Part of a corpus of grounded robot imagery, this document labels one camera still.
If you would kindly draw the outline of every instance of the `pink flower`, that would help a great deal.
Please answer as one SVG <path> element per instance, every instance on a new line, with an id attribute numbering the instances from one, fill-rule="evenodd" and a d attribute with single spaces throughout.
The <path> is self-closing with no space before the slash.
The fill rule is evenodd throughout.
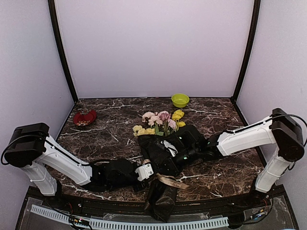
<path id="1" fill-rule="evenodd" d="M 162 111 L 159 112 L 158 116 L 160 117 L 160 119 L 164 122 L 164 121 L 168 121 L 169 119 L 171 119 L 171 114 L 169 114 L 168 111 Z"/>
<path id="2" fill-rule="evenodd" d="M 153 126 L 154 123 L 157 123 L 158 125 L 162 125 L 163 124 L 163 121 L 160 119 L 159 116 L 152 116 L 149 121 L 148 121 L 148 125 L 149 126 Z"/>
<path id="3" fill-rule="evenodd" d="M 142 121 L 146 122 L 146 119 L 150 119 L 152 116 L 155 116 L 153 112 L 144 113 L 144 115 L 142 116 Z"/>
<path id="4" fill-rule="evenodd" d="M 170 126 L 173 130 L 176 129 L 176 122 L 172 119 L 168 120 L 168 126 Z"/>

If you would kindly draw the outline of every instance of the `white wall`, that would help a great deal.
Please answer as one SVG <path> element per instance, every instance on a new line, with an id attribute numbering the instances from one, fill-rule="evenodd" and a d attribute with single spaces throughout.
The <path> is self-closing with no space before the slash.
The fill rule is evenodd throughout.
<path id="1" fill-rule="evenodd" d="M 253 0 L 58 0 L 80 98 L 230 97 Z"/>
<path id="2" fill-rule="evenodd" d="M 0 1 L 0 152 L 17 126 L 45 122 L 58 134 L 73 101 L 57 52 L 46 0 Z M 0 165 L 0 230 L 15 229 L 30 182 Z"/>
<path id="3" fill-rule="evenodd" d="M 307 120 L 307 1 L 262 1 L 254 47 L 238 105 L 249 123 L 280 107 Z M 302 125 L 304 138 L 306 127 Z M 271 148 L 263 148 L 269 159 Z M 307 156 L 283 183 L 300 229 L 307 226 Z"/>

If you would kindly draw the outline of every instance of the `green bowl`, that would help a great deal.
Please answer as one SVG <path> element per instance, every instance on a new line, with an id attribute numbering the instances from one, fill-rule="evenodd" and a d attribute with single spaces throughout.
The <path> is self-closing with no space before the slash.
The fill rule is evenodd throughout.
<path id="1" fill-rule="evenodd" d="M 190 101 L 190 98 L 182 93 L 176 93 L 172 96 L 172 102 L 174 106 L 177 108 L 186 107 L 189 101 Z"/>

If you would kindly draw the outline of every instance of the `marble table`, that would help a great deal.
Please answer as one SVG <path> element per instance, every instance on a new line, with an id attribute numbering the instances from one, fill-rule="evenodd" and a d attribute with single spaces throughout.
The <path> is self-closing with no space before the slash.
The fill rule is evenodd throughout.
<path id="1" fill-rule="evenodd" d="M 76 126 L 73 116 L 80 109 L 94 109 L 97 119 L 89 126 Z M 142 114 L 148 111 L 170 113 L 177 110 L 170 98 L 83 99 L 74 107 L 59 136 L 58 142 L 78 158 L 90 162 L 97 159 L 126 158 L 141 163 L 143 157 L 132 128 L 142 125 Z M 195 125 L 209 137 L 225 129 L 243 126 L 228 98 L 191 98 L 182 109 L 186 124 Z M 177 179 L 188 184 L 189 190 L 179 190 L 177 201 L 197 201 L 247 193 L 253 179 L 263 169 L 255 149 L 248 149 L 218 161 L 209 161 L 183 170 Z M 148 190 L 134 192 L 132 187 L 112 192 L 90 192 L 71 179 L 49 168 L 62 183 L 63 193 L 95 199 L 143 202 Z"/>

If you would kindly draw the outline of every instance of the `artificial flower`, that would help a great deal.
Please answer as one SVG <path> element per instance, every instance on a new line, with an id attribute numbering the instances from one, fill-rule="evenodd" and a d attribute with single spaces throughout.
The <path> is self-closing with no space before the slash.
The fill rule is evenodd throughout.
<path id="1" fill-rule="evenodd" d="M 144 129 L 144 128 L 142 128 L 142 129 L 140 129 L 140 130 L 138 131 L 138 136 L 140 136 L 140 135 L 145 135 L 145 134 L 147 134 L 147 133 L 146 133 L 146 129 Z"/>
<path id="2" fill-rule="evenodd" d="M 158 116 L 163 122 L 171 119 L 171 114 L 168 111 L 159 112 Z"/>
<path id="3" fill-rule="evenodd" d="M 147 128 L 146 129 L 146 134 L 154 135 L 155 134 L 154 128 Z"/>
<path id="4" fill-rule="evenodd" d="M 137 131 L 139 131 L 142 128 L 143 128 L 142 126 L 135 126 L 132 129 L 133 129 L 134 132 L 137 132 Z"/>
<path id="5" fill-rule="evenodd" d="M 178 122 L 178 126 L 179 126 L 179 127 L 183 127 L 183 126 L 185 126 L 185 125 L 186 125 L 186 123 L 185 123 L 184 121 Z"/>
<path id="6" fill-rule="evenodd" d="M 183 117 L 183 115 L 184 115 L 184 112 L 182 112 L 180 109 L 178 109 L 173 113 L 172 119 L 177 121 L 177 120 L 181 119 Z"/>
<path id="7" fill-rule="evenodd" d="M 149 121 L 148 121 L 148 125 L 149 126 L 153 126 L 154 123 L 157 123 L 158 125 L 162 125 L 163 124 L 163 121 L 160 119 L 159 116 L 152 116 Z"/>
<path id="8" fill-rule="evenodd" d="M 168 120 L 168 126 L 170 126 L 173 130 L 176 129 L 176 122 L 172 119 Z"/>
<path id="9" fill-rule="evenodd" d="M 152 116 L 155 116 L 155 114 L 153 112 L 147 112 L 144 113 L 142 116 L 142 121 L 146 122 L 148 119 L 150 119 Z"/>

